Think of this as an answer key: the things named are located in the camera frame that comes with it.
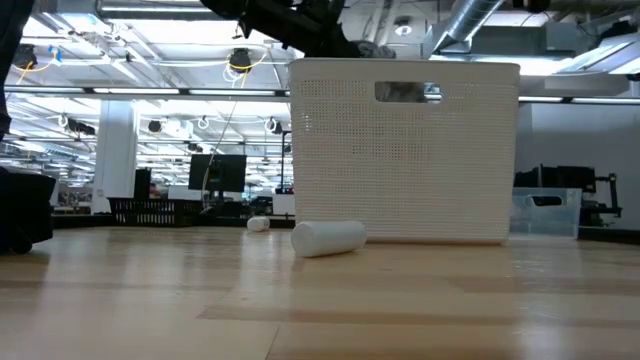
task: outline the computer monitor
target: computer monitor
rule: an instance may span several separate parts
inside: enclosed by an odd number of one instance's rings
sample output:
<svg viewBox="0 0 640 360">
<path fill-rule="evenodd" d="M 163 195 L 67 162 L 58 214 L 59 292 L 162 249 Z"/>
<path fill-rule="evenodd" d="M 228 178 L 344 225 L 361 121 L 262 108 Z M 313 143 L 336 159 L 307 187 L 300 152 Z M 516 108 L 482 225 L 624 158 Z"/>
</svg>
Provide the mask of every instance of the computer monitor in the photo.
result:
<svg viewBox="0 0 640 360">
<path fill-rule="evenodd" d="M 209 191 L 244 192 L 247 169 L 246 155 L 191 155 L 189 189 L 202 190 L 202 181 L 209 168 L 205 189 Z"/>
</svg>

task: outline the white pillar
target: white pillar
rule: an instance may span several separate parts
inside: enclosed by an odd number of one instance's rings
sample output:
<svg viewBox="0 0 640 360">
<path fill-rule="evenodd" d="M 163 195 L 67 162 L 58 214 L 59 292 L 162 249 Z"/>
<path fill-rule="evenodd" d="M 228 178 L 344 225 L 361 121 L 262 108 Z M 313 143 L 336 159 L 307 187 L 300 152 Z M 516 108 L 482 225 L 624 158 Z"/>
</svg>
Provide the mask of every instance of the white pillar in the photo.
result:
<svg viewBox="0 0 640 360">
<path fill-rule="evenodd" d="M 110 197 L 133 197 L 139 119 L 131 101 L 103 100 L 91 213 L 110 212 Z"/>
</svg>

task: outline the black storage crate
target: black storage crate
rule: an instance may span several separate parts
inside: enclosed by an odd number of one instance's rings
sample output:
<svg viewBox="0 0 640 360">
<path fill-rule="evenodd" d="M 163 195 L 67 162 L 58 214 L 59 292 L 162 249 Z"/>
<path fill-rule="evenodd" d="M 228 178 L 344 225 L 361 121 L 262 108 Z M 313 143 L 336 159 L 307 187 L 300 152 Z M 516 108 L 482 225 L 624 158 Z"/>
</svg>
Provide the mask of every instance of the black storage crate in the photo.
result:
<svg viewBox="0 0 640 360">
<path fill-rule="evenodd" d="M 202 203 L 193 200 L 109 198 L 111 214 L 123 226 L 193 226 Z"/>
</svg>

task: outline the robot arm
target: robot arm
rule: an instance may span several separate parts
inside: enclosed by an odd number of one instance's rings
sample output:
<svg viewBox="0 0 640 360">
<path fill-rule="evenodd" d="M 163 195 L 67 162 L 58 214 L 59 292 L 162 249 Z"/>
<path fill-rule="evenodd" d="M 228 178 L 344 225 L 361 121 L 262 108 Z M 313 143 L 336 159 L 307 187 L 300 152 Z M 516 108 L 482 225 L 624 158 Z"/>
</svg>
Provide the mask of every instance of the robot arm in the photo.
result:
<svg viewBox="0 0 640 360">
<path fill-rule="evenodd" d="M 357 44 L 349 42 L 338 18 L 344 0 L 200 0 L 216 14 L 237 20 L 245 37 L 256 29 L 284 46 L 293 46 L 307 57 L 360 57 Z"/>
</svg>

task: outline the light wood floor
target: light wood floor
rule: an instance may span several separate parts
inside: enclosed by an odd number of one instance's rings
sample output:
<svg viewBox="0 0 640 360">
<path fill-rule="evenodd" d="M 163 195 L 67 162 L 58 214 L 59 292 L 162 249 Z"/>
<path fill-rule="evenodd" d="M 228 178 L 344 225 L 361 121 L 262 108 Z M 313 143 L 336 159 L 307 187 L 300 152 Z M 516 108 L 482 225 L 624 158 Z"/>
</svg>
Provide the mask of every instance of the light wood floor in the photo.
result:
<svg viewBox="0 0 640 360">
<path fill-rule="evenodd" d="M 0 359 L 640 358 L 640 247 L 293 255 L 283 231 L 58 231 L 0 257 Z"/>
</svg>

